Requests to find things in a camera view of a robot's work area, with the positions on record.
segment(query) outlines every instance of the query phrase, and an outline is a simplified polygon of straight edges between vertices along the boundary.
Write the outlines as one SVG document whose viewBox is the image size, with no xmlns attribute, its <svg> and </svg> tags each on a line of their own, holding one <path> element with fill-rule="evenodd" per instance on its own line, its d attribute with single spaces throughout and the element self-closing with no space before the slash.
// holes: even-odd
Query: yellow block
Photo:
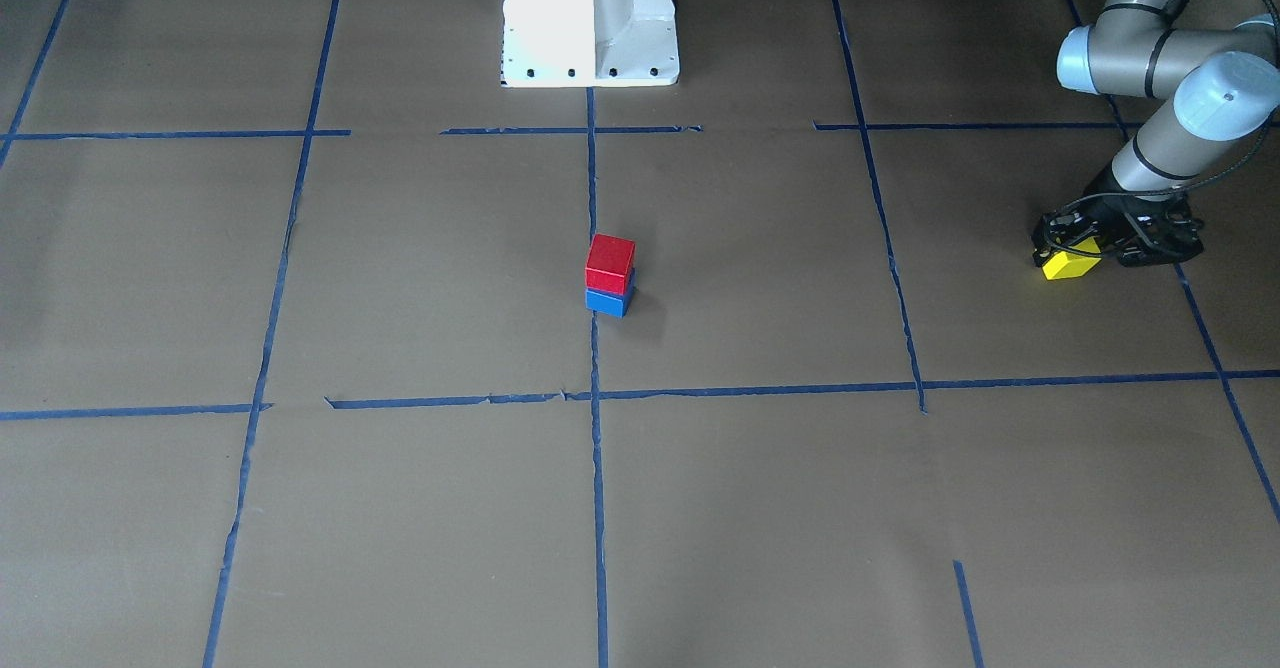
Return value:
<svg viewBox="0 0 1280 668">
<path fill-rule="evenodd" d="M 1074 244 L 1071 248 L 1084 250 L 1088 253 L 1100 253 L 1097 241 L 1087 238 L 1080 241 L 1079 244 Z M 1089 267 L 1097 266 L 1102 258 L 1088 258 L 1084 255 L 1069 253 L 1066 250 L 1060 250 L 1053 253 L 1052 258 L 1048 258 L 1041 266 L 1041 271 L 1044 271 L 1046 279 L 1056 282 L 1059 279 L 1078 279 L 1083 276 L 1084 273 L 1089 271 Z"/>
</svg>

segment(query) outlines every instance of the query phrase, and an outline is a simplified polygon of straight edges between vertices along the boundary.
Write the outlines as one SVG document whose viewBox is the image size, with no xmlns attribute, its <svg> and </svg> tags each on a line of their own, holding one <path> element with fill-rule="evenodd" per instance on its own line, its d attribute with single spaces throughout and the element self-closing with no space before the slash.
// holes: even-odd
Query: black cable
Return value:
<svg viewBox="0 0 1280 668">
<path fill-rule="evenodd" d="M 1166 12 L 1175 1 L 1178 0 L 1166 1 L 1165 8 L 1161 8 L 1161 12 Z M 1275 1 L 1271 0 L 1261 0 L 1261 1 L 1263 6 L 1266 6 L 1267 9 L 1267 15 L 1271 17 L 1272 50 L 1275 51 L 1274 63 L 1275 67 L 1280 67 L 1280 12 L 1277 12 Z M 1217 173 L 1217 175 L 1215 177 L 1207 177 L 1207 179 L 1193 182 L 1193 184 L 1174 186 L 1174 188 L 1166 188 L 1166 189 L 1125 189 L 1125 191 L 1112 189 L 1112 191 L 1102 191 L 1102 193 L 1083 195 L 1083 197 L 1071 200 L 1070 203 L 1065 203 L 1062 207 L 1057 209 L 1057 211 L 1052 211 L 1050 216 L 1061 218 L 1062 214 L 1073 211 L 1075 207 L 1082 206 L 1083 203 L 1088 203 L 1089 200 L 1107 198 L 1107 197 L 1161 198 L 1161 197 L 1171 197 L 1171 195 L 1188 195 L 1192 193 L 1193 189 L 1202 189 L 1204 188 L 1204 186 L 1215 184 L 1215 182 L 1225 179 L 1225 177 L 1231 175 L 1231 173 L 1240 170 L 1240 168 L 1243 168 L 1245 163 L 1252 161 L 1253 156 L 1257 156 L 1257 154 L 1262 150 L 1263 141 L 1267 139 L 1267 133 L 1271 131 L 1271 122 L 1275 120 L 1275 116 L 1276 113 L 1271 111 L 1271 115 L 1267 116 L 1266 122 L 1263 122 L 1262 131 L 1258 131 L 1257 139 L 1253 141 L 1253 145 L 1252 147 L 1249 147 L 1248 152 L 1244 152 L 1244 156 L 1242 156 L 1239 161 L 1235 161 L 1231 166 L 1224 168 L 1224 170 Z M 1050 235 L 1048 227 L 1051 221 L 1052 220 L 1043 221 L 1042 238 L 1044 239 L 1044 243 L 1051 244 L 1053 250 L 1061 250 L 1064 253 L 1083 255 L 1083 257 L 1085 258 L 1111 258 L 1112 255 L 1119 253 L 1116 250 L 1108 250 L 1108 252 L 1103 253 L 1092 253 L 1088 252 L 1088 250 L 1076 250 L 1069 247 L 1069 244 L 1060 244 L 1059 241 L 1053 241 Z"/>
</svg>

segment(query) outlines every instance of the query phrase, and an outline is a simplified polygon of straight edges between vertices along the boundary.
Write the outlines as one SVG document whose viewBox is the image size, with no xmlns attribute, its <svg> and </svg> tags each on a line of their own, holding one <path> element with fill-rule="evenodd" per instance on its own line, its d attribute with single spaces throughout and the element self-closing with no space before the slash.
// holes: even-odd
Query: white plastic bracket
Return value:
<svg viewBox="0 0 1280 668">
<path fill-rule="evenodd" d="M 511 88 L 673 84 L 672 0 L 506 0 L 502 84 Z"/>
</svg>

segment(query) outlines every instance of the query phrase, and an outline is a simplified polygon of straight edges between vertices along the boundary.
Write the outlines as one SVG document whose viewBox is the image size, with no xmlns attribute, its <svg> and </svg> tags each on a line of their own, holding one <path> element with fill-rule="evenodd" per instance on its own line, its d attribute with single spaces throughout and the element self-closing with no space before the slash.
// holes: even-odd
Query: blue block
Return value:
<svg viewBox="0 0 1280 668">
<path fill-rule="evenodd" d="M 590 311 L 599 311 L 609 316 L 622 317 L 627 314 L 627 305 L 631 305 L 631 296 L 635 296 L 635 285 L 627 285 L 626 296 L 614 296 L 604 290 L 586 289 L 586 307 Z"/>
</svg>

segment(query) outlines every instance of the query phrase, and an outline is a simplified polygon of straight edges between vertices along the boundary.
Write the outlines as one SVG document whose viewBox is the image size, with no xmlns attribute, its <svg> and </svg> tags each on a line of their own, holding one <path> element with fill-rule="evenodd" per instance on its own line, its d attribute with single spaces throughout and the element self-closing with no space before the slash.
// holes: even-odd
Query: light blue joint cap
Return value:
<svg viewBox="0 0 1280 668">
<path fill-rule="evenodd" d="M 1089 74 L 1089 27 L 1076 26 L 1062 40 L 1062 47 L 1057 50 L 1057 83 L 1062 88 L 1097 95 L 1093 76 Z"/>
<path fill-rule="evenodd" d="M 1252 52 L 1220 52 L 1189 72 L 1174 93 L 1178 122 L 1203 139 L 1251 134 L 1280 106 L 1280 70 Z"/>
<path fill-rule="evenodd" d="M 1271 13 L 1258 13 L 1257 17 L 1247 18 L 1247 20 L 1240 20 L 1240 24 L 1235 27 L 1236 29 L 1242 29 L 1242 27 L 1245 26 L 1266 26 L 1268 27 L 1268 29 L 1274 29 L 1276 24 L 1275 20 L 1271 20 Z"/>
</svg>

